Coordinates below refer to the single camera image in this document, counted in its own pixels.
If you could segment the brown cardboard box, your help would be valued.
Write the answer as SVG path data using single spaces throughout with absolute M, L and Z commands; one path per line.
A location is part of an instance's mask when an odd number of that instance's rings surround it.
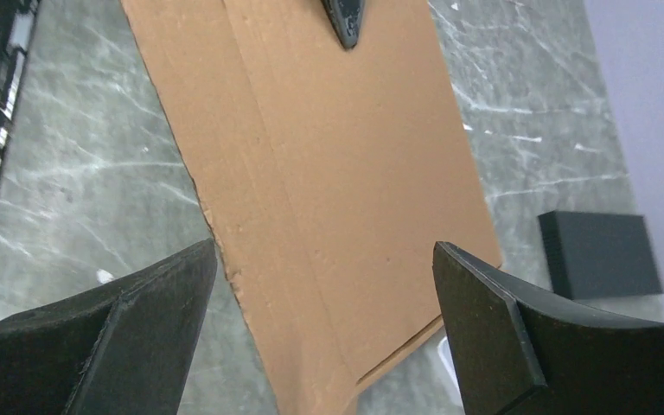
M 425 1 L 125 1 L 282 414 L 343 414 L 442 324 L 438 241 L 501 250 Z

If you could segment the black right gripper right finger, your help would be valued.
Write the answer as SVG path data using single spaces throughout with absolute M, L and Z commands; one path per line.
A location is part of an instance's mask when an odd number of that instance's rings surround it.
M 468 414 L 664 414 L 664 322 L 561 297 L 449 242 L 433 276 Z

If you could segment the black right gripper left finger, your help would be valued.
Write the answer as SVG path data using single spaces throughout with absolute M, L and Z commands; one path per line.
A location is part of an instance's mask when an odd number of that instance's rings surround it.
M 0 414 L 175 414 L 217 273 L 203 240 L 0 321 Z

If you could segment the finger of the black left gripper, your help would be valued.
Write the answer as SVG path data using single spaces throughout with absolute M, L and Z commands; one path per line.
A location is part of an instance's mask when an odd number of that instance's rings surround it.
M 322 6 L 342 48 L 353 49 L 360 38 L 365 0 L 322 0 Z

